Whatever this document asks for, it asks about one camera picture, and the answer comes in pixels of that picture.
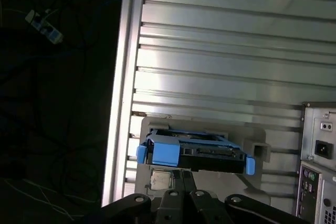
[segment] metal screw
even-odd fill
[[[141,197],[135,198],[135,201],[136,202],[143,202],[143,198],[141,198]]]
[[[197,191],[197,192],[196,192],[196,195],[197,195],[197,196],[203,196],[203,195],[204,195],[204,192],[202,192],[202,191]]]
[[[239,203],[239,202],[241,202],[241,198],[238,198],[238,197],[232,197],[232,199],[231,199],[234,203]]]

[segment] black cable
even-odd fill
[[[38,67],[37,63],[32,64],[30,67],[30,103],[33,107],[33,115],[36,128],[44,133],[44,127],[42,124],[41,119],[41,112],[40,112],[40,97],[38,92]]]
[[[35,2],[32,2],[32,3],[33,3],[33,9],[35,10],[35,12],[37,12],[38,11],[37,10],[37,5],[35,4]],[[41,0],[39,0],[39,5],[42,6],[43,8],[46,6],[41,2]],[[80,76],[79,84],[77,86],[77,91],[75,92],[75,97],[74,97],[74,100],[73,100],[72,106],[71,106],[73,109],[75,109],[76,102],[77,102],[78,98],[80,97],[80,91],[82,89],[82,83],[83,83],[85,73],[86,73],[87,51],[90,48],[94,47],[97,42],[93,43],[92,45],[88,45],[88,43],[86,42],[85,34],[83,32],[83,28],[81,26],[80,18],[79,18],[79,15],[81,13],[78,10],[77,6],[74,4],[74,0],[53,0],[52,3],[49,5],[48,9],[50,9],[51,12],[56,10],[56,9],[58,9],[58,11],[59,11],[59,15],[58,15],[58,19],[57,19],[57,23],[58,23],[57,25],[58,25],[59,30],[61,30],[61,21],[62,21],[63,12],[67,8],[71,10],[71,12],[73,13],[73,15],[75,17],[78,33],[80,34],[80,37],[81,37],[81,45],[80,46],[74,46],[66,40],[65,40],[65,44],[68,47],[70,47],[72,49],[80,50],[83,53],[82,74]],[[44,13],[44,14],[41,15],[41,18],[44,18],[47,15],[48,14]],[[15,73],[18,72],[18,70],[22,69],[22,67],[27,67],[27,65],[23,65],[23,66],[20,66],[19,69],[15,69],[15,71],[13,71],[13,74],[10,74],[9,76],[4,78],[3,80],[0,80],[0,83],[1,82],[3,83],[5,81],[9,80]],[[34,98],[38,97],[38,93],[37,93],[38,86],[37,86],[37,83],[35,83],[36,79],[33,80],[33,81],[34,82],[32,83],[31,90],[32,90],[32,98],[34,99]],[[70,117],[69,117],[68,123],[66,125],[66,129],[65,129],[65,136],[62,139],[62,141],[60,141],[60,140],[54,139],[53,137],[47,136],[47,134],[44,133],[43,126],[42,126],[41,119],[40,119],[40,114],[39,114],[39,111],[38,111],[39,109],[37,108],[37,104],[33,104],[33,110],[34,110],[36,127],[23,122],[22,120],[18,119],[16,116],[10,115],[9,113],[7,113],[6,111],[4,111],[2,109],[0,109],[0,115],[8,117],[10,120],[12,120],[12,121],[16,122],[18,125],[20,125],[23,129],[33,131],[36,134],[42,136],[43,138],[45,138],[47,140],[50,140],[52,143],[57,145],[57,148],[55,150],[49,150],[49,151],[45,151],[45,152],[40,152],[40,151],[36,151],[36,150],[28,150],[28,149],[26,150],[26,153],[28,155],[40,155],[40,156],[55,155],[55,158],[50,165],[50,169],[49,169],[49,172],[48,172],[48,179],[49,179],[51,185],[53,186],[53,188],[57,192],[59,192],[69,202],[71,202],[74,205],[79,206],[79,207],[82,207],[83,205],[79,204],[74,199],[66,196],[66,194],[68,194],[68,191],[72,191],[72,192],[77,193],[77,194],[86,193],[86,192],[89,192],[89,191],[95,191],[96,194],[97,194],[97,200],[100,199],[101,192],[100,192],[99,186],[98,186],[98,181],[100,179],[99,171],[94,166],[94,164],[91,163],[86,158],[76,158],[76,159],[74,159],[73,156],[75,154],[78,155],[79,152],[83,152],[83,151],[87,151],[87,150],[98,150],[99,144],[105,143],[105,141],[100,141],[100,142],[92,143],[92,144],[86,144],[86,145],[82,145],[80,147],[72,147],[68,143],[68,137],[69,137],[72,121],[73,121],[74,111],[70,112]],[[57,166],[59,166],[61,168],[59,175],[55,174],[57,172],[57,169],[56,169]],[[90,171],[88,172],[85,169],[84,170],[83,169],[78,170],[74,166],[83,166]],[[80,185],[81,190],[78,190],[78,188],[76,188],[74,186],[74,182],[77,185]]]
[[[56,6],[58,0],[54,0],[50,5],[47,5],[44,0],[38,0],[38,4],[43,7],[44,10]]]

